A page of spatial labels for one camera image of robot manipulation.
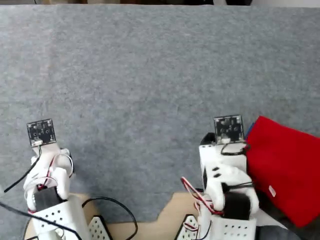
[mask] cable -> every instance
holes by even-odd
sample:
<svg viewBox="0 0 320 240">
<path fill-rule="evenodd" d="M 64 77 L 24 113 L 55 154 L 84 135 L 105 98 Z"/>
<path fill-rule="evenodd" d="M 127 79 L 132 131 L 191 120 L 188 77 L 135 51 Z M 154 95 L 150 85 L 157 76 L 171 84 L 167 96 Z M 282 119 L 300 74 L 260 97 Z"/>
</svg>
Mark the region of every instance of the cable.
<svg viewBox="0 0 320 240">
<path fill-rule="evenodd" d="M 0 207 L 3 207 L 4 209 L 8 210 L 9 212 L 12 212 L 12 213 L 15 213 L 15 214 L 18 214 L 18 215 L 21 215 L 21 216 L 24 216 L 24 217 L 28 217 L 28 218 L 33 218 L 33 219 L 37 219 L 39 221 L 42 221 L 42 222 L 45 222 L 47 224 L 50 224 L 50 225 L 53 225 L 57 228 L 60 228 L 60 229 L 63 229 L 63 230 L 66 230 L 66 231 L 69 231 L 71 233 L 73 233 L 77 238 L 78 240 L 82 240 L 82 238 L 80 237 L 79 233 L 77 233 L 75 230 L 69 228 L 69 227 L 66 227 L 66 226 L 62 226 L 58 223 L 55 223 L 53 221 L 49 221 L 47 219 L 44 219 L 42 217 L 39 217 L 39 216 L 36 216 L 36 215 L 32 215 L 32 214 L 29 214 L 29 213 L 26 213 L 24 211 L 20 211 L 18 209 L 15 209 L 11 206 L 8 206 L 6 204 L 4 204 L 3 202 L 0 201 Z"/>
<path fill-rule="evenodd" d="M 30 221 L 31 221 L 31 218 L 29 218 L 28 221 L 27 221 L 26 224 L 25 224 L 25 228 L 24 228 L 23 235 L 22 235 L 22 240 L 25 240 L 25 238 L 26 238 L 27 229 L 28 229 L 28 226 L 29 226 Z"/>
<path fill-rule="evenodd" d="M 51 162 L 50 165 L 52 166 L 52 165 L 54 164 L 57 156 L 60 156 L 60 155 L 66 156 L 66 157 L 69 159 L 70 166 L 71 166 L 71 171 L 70 171 L 70 173 L 68 174 L 68 176 L 69 176 L 69 178 L 71 178 L 72 174 L 74 173 L 75 166 L 74 166 L 74 161 L 72 160 L 72 158 L 71 158 L 68 154 L 62 153 L 62 152 L 56 154 L 56 155 L 53 157 L 52 162 Z"/>
<path fill-rule="evenodd" d="M 220 154 L 223 155 L 223 156 L 245 155 L 245 154 L 246 154 L 246 151 L 247 151 L 248 149 L 250 149 L 250 145 L 249 145 L 246 141 L 244 141 L 243 143 L 246 144 L 246 146 L 243 147 L 243 148 L 241 149 L 241 151 L 237 151 L 237 152 L 224 152 L 225 148 L 230 144 L 230 143 L 226 143 L 226 144 L 222 147 Z"/>
<path fill-rule="evenodd" d="M 34 240 L 34 239 L 39 239 L 39 238 L 37 236 L 33 236 L 31 238 L 28 238 L 27 240 Z"/>
<path fill-rule="evenodd" d="M 216 211 L 213 207 L 213 204 L 208 204 L 207 202 L 212 202 L 211 200 L 205 200 L 203 196 L 191 185 L 191 183 L 183 176 L 181 177 L 181 182 L 185 189 L 197 200 L 201 201 L 204 206 L 210 211 L 211 214 L 215 215 L 223 215 L 222 211 Z"/>
<path fill-rule="evenodd" d="M 53 180 L 55 181 L 55 184 L 56 186 L 58 186 L 58 182 L 57 180 L 55 180 L 53 177 L 50 177 L 50 176 L 42 176 L 42 177 L 38 177 L 38 178 L 35 178 L 35 179 L 32 179 L 26 186 L 25 186 L 25 190 L 24 190 L 24 200 L 27 200 L 27 193 L 30 189 L 32 189 L 33 187 L 37 186 L 38 184 L 36 183 L 35 185 L 29 187 L 29 185 L 31 185 L 34 181 L 37 181 L 37 180 L 41 180 L 41 179 L 46 179 L 46 180 Z"/>
<path fill-rule="evenodd" d="M 15 181 L 13 184 L 11 184 L 10 186 L 8 186 L 5 190 L 4 193 L 7 193 L 8 191 L 10 191 L 13 187 L 15 187 L 18 183 L 20 183 L 30 172 L 31 170 L 36 166 L 36 164 L 39 162 L 41 154 L 42 154 L 42 150 L 41 150 L 41 146 L 38 146 L 39 149 L 39 156 L 37 157 L 37 159 L 34 161 L 34 163 L 31 165 L 31 167 L 22 175 L 22 177 L 20 177 L 17 181 Z"/>
<path fill-rule="evenodd" d="M 82 208 L 84 208 L 87 203 L 91 202 L 91 201 L 95 201 L 95 200 L 106 200 L 106 201 L 110 201 L 110 202 L 113 202 L 115 204 L 118 204 L 120 207 L 122 207 L 124 210 L 127 211 L 127 213 L 131 216 L 132 220 L 133 220 L 133 223 L 134 223 L 134 226 L 135 226 L 135 231 L 134 233 L 129 236 L 126 240 L 130 240 L 132 239 L 138 232 L 138 223 L 137 223 L 137 220 L 134 216 L 134 214 L 130 211 L 129 208 L 127 208 L 123 203 L 111 198 L 111 197 L 107 197 L 107 196 L 97 196 L 97 197 L 92 197 L 92 198 L 89 198 L 88 200 L 84 201 L 84 203 L 82 203 Z"/>
<path fill-rule="evenodd" d="M 212 221 L 210 221 L 210 225 L 209 225 L 208 230 L 206 231 L 206 234 L 204 235 L 204 237 L 202 237 L 202 238 L 196 238 L 196 239 L 194 239 L 194 240 L 204 240 L 204 239 L 208 236 L 208 234 L 209 234 L 209 231 L 210 231 L 210 228 L 211 228 L 211 224 L 212 224 Z"/>
</svg>

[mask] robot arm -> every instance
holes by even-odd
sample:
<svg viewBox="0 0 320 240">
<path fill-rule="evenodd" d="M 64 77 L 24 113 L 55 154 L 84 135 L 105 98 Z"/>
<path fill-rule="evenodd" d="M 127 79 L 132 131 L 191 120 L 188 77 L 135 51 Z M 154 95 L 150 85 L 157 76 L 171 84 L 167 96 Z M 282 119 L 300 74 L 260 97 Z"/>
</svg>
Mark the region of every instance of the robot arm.
<svg viewBox="0 0 320 240">
<path fill-rule="evenodd" d="M 56 193 L 62 200 L 69 197 L 70 177 L 73 174 L 73 162 L 68 149 L 60 149 L 57 143 L 41 146 L 38 163 L 27 175 L 23 185 L 24 197 L 31 212 L 37 211 L 35 194 L 47 188 L 56 187 Z M 39 157 L 31 158 L 31 164 Z"/>
</svg>

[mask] red wire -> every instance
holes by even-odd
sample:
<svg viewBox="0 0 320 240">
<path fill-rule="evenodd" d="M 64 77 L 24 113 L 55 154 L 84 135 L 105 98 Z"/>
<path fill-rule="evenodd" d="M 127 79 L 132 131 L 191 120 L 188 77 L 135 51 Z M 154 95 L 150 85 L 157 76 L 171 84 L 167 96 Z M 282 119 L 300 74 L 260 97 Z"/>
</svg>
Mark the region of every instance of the red wire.
<svg viewBox="0 0 320 240">
<path fill-rule="evenodd" d="M 48 168 L 48 172 L 46 173 L 46 177 L 49 177 L 49 174 L 50 174 L 50 168 L 52 167 L 53 163 L 54 163 L 54 157 L 52 158 L 51 162 L 50 162 L 50 165 L 49 165 L 49 168 Z M 38 187 L 39 190 L 43 189 L 47 183 L 48 179 L 46 179 L 44 181 L 44 184 L 42 184 L 41 186 Z"/>
<path fill-rule="evenodd" d="M 206 203 L 206 200 L 203 199 L 203 197 L 200 195 L 200 193 L 187 181 L 187 179 L 185 179 L 184 177 L 181 177 L 181 182 L 182 182 L 184 188 L 188 192 L 189 192 L 189 190 L 187 189 L 187 186 L 189 187 L 189 189 L 191 189 L 197 195 L 197 196 L 195 196 L 191 193 L 194 198 L 201 201 L 208 208 L 208 210 L 211 212 L 211 214 L 215 214 L 215 215 L 223 215 L 224 214 L 222 211 L 216 211 L 214 209 L 214 205 L 212 203 L 210 205 L 208 205 Z"/>
</svg>

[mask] white label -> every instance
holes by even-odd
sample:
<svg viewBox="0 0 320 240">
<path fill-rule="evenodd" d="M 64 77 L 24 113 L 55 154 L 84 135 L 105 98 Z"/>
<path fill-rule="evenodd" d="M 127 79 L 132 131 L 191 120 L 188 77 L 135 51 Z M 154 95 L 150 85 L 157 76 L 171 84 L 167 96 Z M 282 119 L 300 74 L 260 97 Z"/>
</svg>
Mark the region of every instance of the white label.
<svg viewBox="0 0 320 240">
<path fill-rule="evenodd" d="M 271 185 L 269 185 L 269 192 L 271 193 L 272 197 L 275 197 L 276 194 L 277 194 L 276 191 L 274 190 L 274 188 Z"/>
</svg>

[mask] white wire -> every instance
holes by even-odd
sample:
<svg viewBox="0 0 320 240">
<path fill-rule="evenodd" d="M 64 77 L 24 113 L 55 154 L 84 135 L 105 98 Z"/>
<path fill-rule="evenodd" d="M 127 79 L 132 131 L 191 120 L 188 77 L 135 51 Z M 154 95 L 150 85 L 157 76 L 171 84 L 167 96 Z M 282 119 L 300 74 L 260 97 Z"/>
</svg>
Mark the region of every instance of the white wire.
<svg viewBox="0 0 320 240">
<path fill-rule="evenodd" d="M 32 180 L 25 186 L 25 190 L 24 190 L 24 194 L 23 194 L 25 200 L 27 200 L 27 192 L 28 192 L 30 189 L 32 189 L 32 188 L 34 188 L 35 186 L 37 186 L 38 184 L 40 184 L 40 183 L 36 183 L 36 184 L 34 184 L 33 186 L 30 186 L 30 187 L 29 187 L 29 185 L 30 185 L 31 183 L 33 183 L 34 181 L 36 181 L 36 180 L 42 180 L 42 179 L 53 180 L 53 181 L 55 181 L 55 184 L 58 185 L 57 180 L 55 180 L 55 179 L 54 179 L 53 177 L 51 177 L 51 176 L 42 176 L 42 177 L 34 178 L 34 179 L 32 179 Z"/>
<path fill-rule="evenodd" d="M 71 172 L 68 174 L 69 178 L 70 178 L 72 176 L 72 174 L 74 173 L 74 161 L 72 160 L 72 158 L 68 154 L 63 153 L 63 152 L 57 153 L 52 159 L 52 165 L 54 164 L 56 157 L 60 156 L 60 155 L 66 156 L 70 160 Z"/>
</svg>

